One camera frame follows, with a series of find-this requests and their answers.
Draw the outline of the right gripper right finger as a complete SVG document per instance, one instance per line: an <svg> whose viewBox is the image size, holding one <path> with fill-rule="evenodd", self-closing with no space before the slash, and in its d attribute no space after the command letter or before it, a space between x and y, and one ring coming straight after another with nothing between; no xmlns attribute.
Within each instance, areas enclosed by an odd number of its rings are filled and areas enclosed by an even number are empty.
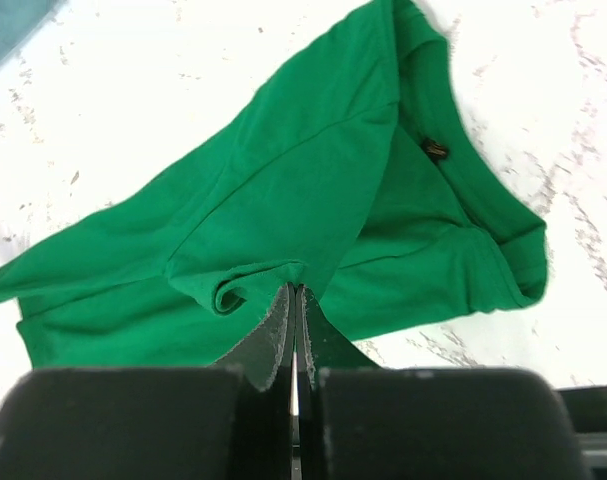
<svg viewBox="0 0 607 480"><path fill-rule="evenodd" d="M306 479L588 479L571 421L537 374L387 369L296 294Z"/></svg>

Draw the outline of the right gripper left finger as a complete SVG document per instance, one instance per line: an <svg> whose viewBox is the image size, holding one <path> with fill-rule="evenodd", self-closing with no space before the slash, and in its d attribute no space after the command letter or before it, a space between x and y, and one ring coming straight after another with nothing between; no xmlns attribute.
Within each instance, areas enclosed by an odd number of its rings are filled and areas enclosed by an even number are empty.
<svg viewBox="0 0 607 480"><path fill-rule="evenodd" d="M0 409L0 479L287 479L295 289L208 367L63 368Z"/></svg>

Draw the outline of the teal plastic bin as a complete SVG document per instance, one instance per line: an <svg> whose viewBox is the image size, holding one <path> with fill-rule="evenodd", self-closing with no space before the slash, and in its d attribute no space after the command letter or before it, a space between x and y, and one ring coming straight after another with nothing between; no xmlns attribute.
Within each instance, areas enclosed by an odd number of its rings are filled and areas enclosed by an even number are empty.
<svg viewBox="0 0 607 480"><path fill-rule="evenodd" d="M59 4L56 0L0 0L0 63Z"/></svg>

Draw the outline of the green t shirt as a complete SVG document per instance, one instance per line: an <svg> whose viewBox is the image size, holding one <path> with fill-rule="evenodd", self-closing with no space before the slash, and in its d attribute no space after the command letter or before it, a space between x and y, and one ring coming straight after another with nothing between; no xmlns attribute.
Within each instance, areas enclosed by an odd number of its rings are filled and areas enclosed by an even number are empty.
<svg viewBox="0 0 607 480"><path fill-rule="evenodd" d="M43 367L206 365L303 284L350 340L538 302L545 222L477 153L446 39L372 1L129 199L0 268Z"/></svg>

